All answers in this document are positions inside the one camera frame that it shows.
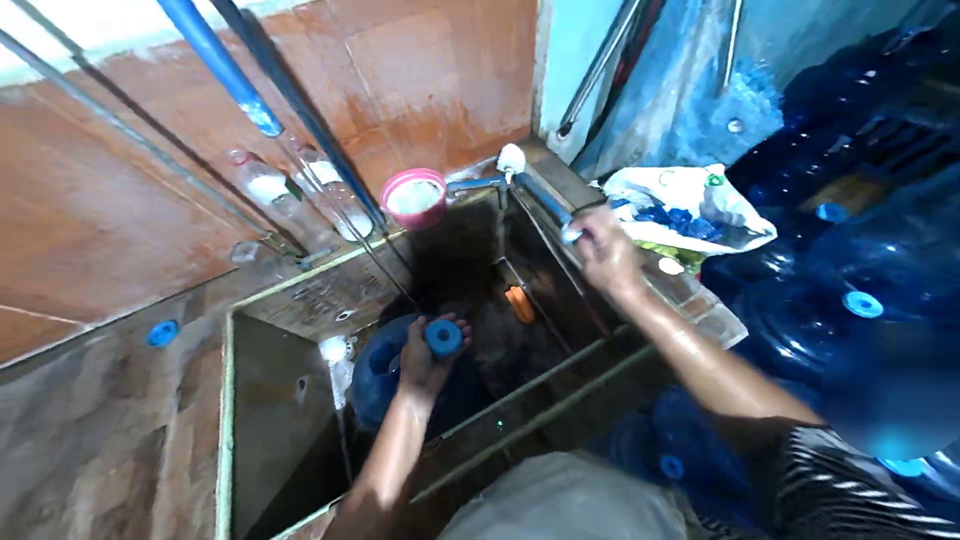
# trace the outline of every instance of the blue bottle cap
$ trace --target blue bottle cap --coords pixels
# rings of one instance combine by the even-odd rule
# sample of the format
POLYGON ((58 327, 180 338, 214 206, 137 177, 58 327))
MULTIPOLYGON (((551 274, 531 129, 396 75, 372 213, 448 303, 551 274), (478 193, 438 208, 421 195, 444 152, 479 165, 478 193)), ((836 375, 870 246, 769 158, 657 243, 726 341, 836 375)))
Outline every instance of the blue bottle cap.
POLYGON ((452 355, 460 350, 464 343, 464 333, 452 321, 437 319, 423 331, 426 344, 436 356, 452 355))
POLYGON ((660 470, 667 478, 672 480, 679 480, 684 477, 684 463, 680 461, 679 457, 672 454, 660 456, 660 470))
POLYGON ((817 217, 830 223, 840 223, 847 219, 847 209, 836 203, 823 203, 817 207, 817 217))
POLYGON ((908 459, 906 461, 881 459, 879 462, 902 477, 914 478, 924 473, 924 461, 922 459, 908 459))
POLYGON ((147 334, 147 345, 151 347, 165 347, 180 333, 177 321, 163 321, 154 326, 147 334))
POLYGON ((843 295, 843 305, 854 314, 873 319, 883 314, 883 304, 873 296, 855 290, 843 295))

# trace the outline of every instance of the orange object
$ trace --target orange object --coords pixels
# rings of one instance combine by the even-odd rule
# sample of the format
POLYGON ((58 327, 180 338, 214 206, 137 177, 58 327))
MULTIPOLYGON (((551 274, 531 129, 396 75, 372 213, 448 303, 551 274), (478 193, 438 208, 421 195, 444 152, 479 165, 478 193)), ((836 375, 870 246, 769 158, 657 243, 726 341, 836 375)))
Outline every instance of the orange object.
POLYGON ((523 289, 520 287, 510 287, 504 296, 507 297, 507 301, 510 302, 510 306, 514 309, 516 318, 520 320, 521 323, 531 324, 537 320, 537 316, 534 314, 534 307, 530 305, 530 301, 527 300, 527 295, 524 294, 523 289))

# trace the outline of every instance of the pink bucket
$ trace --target pink bucket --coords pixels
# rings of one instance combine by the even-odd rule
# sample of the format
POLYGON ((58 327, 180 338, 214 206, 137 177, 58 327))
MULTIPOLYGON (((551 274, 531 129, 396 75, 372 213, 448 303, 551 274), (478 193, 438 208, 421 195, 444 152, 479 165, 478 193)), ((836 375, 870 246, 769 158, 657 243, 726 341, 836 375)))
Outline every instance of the pink bucket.
POLYGON ((383 211, 392 215, 400 227, 409 231, 420 231, 437 225, 446 214, 446 182, 444 182, 444 177, 433 169, 424 168, 396 173, 383 185, 383 189, 380 191, 380 207, 383 208, 383 211), (435 184, 442 194, 440 199, 432 207, 418 212, 401 213, 390 210, 387 206, 390 195, 402 184, 414 180, 424 180, 435 184))

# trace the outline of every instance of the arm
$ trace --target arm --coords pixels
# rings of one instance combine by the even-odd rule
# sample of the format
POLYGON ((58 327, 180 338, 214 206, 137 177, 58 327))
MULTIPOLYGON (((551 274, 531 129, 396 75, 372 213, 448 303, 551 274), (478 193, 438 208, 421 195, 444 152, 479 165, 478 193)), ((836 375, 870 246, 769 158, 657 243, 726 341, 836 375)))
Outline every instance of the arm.
MULTIPOLYGON (((452 313, 444 315, 453 320, 452 313)), ((464 349, 471 328, 456 321, 464 333, 464 349)), ((397 512, 405 505, 405 485, 420 457, 426 425, 446 375, 459 355, 435 359, 423 340, 426 317, 410 325, 400 353, 400 382, 360 476, 324 534, 327 540, 389 537, 397 512)))
POLYGON ((587 279, 646 333, 681 382, 706 410, 741 418, 786 418, 822 425, 806 404, 739 356, 700 335, 651 289, 639 271, 641 253, 610 209, 586 212, 576 222, 587 279))

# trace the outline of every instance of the white plastic bag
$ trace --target white plastic bag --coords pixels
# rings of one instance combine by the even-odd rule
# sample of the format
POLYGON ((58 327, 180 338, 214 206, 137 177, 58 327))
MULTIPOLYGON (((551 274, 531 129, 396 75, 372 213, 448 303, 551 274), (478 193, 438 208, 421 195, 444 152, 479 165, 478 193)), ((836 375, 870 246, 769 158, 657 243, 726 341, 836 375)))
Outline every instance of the white plastic bag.
POLYGON ((603 191, 630 205, 613 210, 623 230, 634 240, 656 242, 707 256, 742 253, 777 237, 772 223, 760 217, 753 205, 724 176, 725 167, 628 167, 607 180, 603 191), (636 221, 634 213, 654 204, 664 209, 684 209, 693 218, 703 217, 727 225, 716 241, 683 236, 652 221, 636 221))

